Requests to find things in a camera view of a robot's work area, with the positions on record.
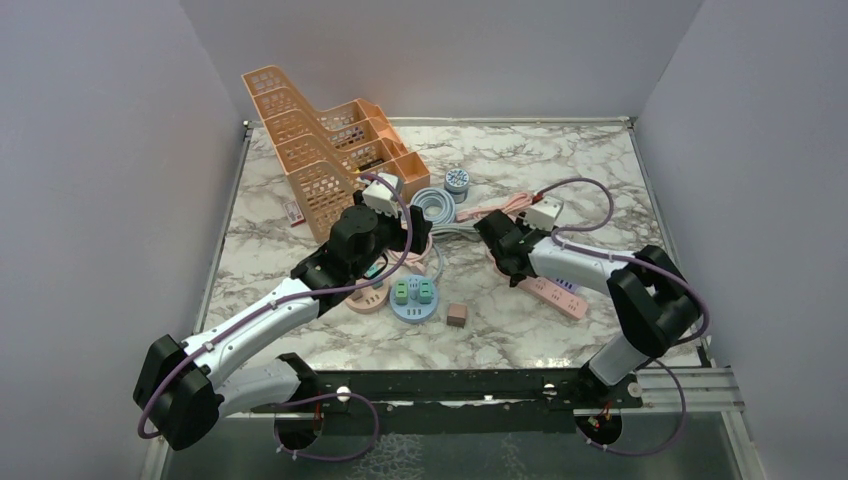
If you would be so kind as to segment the green usb charger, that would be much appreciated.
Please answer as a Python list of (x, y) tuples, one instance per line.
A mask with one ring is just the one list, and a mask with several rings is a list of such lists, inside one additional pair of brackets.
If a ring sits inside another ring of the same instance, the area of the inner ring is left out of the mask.
[(405, 280), (400, 280), (394, 285), (394, 298), (397, 305), (407, 305), (409, 302), (409, 285)]

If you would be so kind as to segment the teal blue usb charger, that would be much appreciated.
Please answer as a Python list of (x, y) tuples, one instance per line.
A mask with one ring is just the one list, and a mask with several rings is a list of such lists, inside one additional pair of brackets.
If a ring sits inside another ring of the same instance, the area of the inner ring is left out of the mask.
[(363, 276), (365, 281), (370, 281), (370, 286), (373, 288), (379, 288), (382, 285), (382, 275), (383, 272), (388, 267), (387, 264), (383, 264), (378, 266), (377, 264), (372, 265)]

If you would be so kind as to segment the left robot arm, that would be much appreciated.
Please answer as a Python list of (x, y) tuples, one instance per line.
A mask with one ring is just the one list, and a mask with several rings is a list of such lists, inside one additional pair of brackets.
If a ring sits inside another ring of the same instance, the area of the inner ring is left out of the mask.
[(132, 398), (143, 439), (163, 436), (174, 450), (203, 438), (223, 417), (264, 405), (306, 408), (317, 389), (295, 354), (245, 368), (285, 333), (319, 318), (366, 286), (367, 270), (388, 250), (420, 254), (432, 222), (417, 206), (411, 227), (364, 204), (345, 209), (330, 239), (299, 262), (269, 294), (213, 330), (177, 341), (164, 335), (146, 354)]

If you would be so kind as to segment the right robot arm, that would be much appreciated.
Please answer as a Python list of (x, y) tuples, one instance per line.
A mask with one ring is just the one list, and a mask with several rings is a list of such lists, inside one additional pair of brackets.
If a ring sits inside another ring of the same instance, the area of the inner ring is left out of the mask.
[(703, 299), (656, 245), (635, 253), (589, 247), (500, 210), (474, 228), (511, 285), (528, 278), (561, 279), (611, 299), (620, 332), (586, 362), (576, 383), (579, 398), (589, 406), (604, 405), (628, 374), (692, 340), (688, 331), (696, 322), (708, 322)]

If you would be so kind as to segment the brown pink usb charger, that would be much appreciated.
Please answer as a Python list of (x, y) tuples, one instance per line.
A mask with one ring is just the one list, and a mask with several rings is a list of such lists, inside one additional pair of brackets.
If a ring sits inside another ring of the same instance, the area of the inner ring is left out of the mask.
[(468, 307), (465, 304), (450, 303), (446, 312), (446, 324), (455, 328), (464, 328), (468, 320)]

